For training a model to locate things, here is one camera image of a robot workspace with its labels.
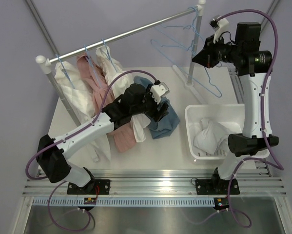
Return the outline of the blue denim skirt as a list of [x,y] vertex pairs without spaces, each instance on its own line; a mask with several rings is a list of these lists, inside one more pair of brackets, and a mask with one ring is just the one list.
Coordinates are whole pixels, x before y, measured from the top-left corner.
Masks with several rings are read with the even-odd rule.
[[180,119],[171,106],[170,100],[163,97],[159,106],[161,107],[164,103],[168,104],[168,113],[159,122],[155,122],[150,116],[146,115],[150,120],[147,127],[150,130],[152,139],[169,137],[180,123]]

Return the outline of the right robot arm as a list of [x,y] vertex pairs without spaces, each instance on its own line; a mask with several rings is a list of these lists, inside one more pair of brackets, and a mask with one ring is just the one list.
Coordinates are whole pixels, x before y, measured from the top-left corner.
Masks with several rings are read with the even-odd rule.
[[198,195],[238,195],[240,193],[236,174],[247,161],[263,161],[257,153],[279,144],[269,122],[268,86],[271,81],[273,56],[260,49],[261,24],[238,23],[235,39],[225,43],[223,34],[228,23],[215,19],[210,25],[215,34],[206,38],[203,49],[192,58],[192,62],[213,68],[220,62],[231,63],[237,69],[244,94],[245,117],[241,133],[228,136],[231,152],[223,163],[215,168],[211,178],[196,179]]

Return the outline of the blue hanger of denim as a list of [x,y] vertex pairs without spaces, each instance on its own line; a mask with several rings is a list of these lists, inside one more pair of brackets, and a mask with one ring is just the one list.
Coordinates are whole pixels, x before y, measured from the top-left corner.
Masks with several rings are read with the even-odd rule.
[[168,45],[168,44],[162,44],[161,42],[155,40],[155,39],[151,39],[150,43],[151,45],[160,53],[162,54],[169,62],[172,63],[172,65],[175,65],[182,73],[184,73],[185,75],[187,75],[187,81],[189,80],[194,80],[196,83],[198,83],[200,86],[202,86],[204,89],[206,89],[209,93],[211,93],[212,95],[214,95],[217,98],[221,98],[222,97],[222,92],[220,91],[220,89],[214,85],[211,81],[211,76],[208,72],[208,70],[206,68],[204,68],[204,71],[209,79],[209,86],[205,86],[204,84],[202,84],[202,82],[198,81],[196,78],[193,77],[194,74],[194,68],[195,65],[193,62],[190,61],[189,64],[189,70],[188,72],[184,70],[184,67],[186,66],[185,62],[181,62],[180,59],[174,60],[172,57],[169,57],[167,54],[165,54],[163,52],[163,50],[161,48],[163,47],[167,47],[167,48],[180,48],[184,51],[189,51],[189,49],[192,48],[193,46],[193,42],[189,47],[184,47],[183,44],[179,44],[179,45]]

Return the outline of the light blue white skirt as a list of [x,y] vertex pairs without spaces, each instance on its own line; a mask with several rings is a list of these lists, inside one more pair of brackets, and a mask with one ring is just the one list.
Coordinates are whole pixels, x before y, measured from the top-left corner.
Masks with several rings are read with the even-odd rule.
[[201,131],[194,137],[193,145],[198,149],[214,155],[217,150],[229,153],[228,137],[233,132],[222,124],[203,118],[200,121]]

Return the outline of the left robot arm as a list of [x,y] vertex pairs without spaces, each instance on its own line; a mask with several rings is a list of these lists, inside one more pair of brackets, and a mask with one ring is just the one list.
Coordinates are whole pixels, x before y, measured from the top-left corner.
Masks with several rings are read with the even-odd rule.
[[90,121],[55,138],[43,136],[39,140],[36,161],[46,178],[51,183],[70,182],[84,194],[90,194],[95,189],[94,176],[68,159],[88,143],[129,123],[132,116],[145,114],[160,121],[168,113],[168,104],[161,102],[168,92],[163,82],[157,81],[147,87],[134,83]]

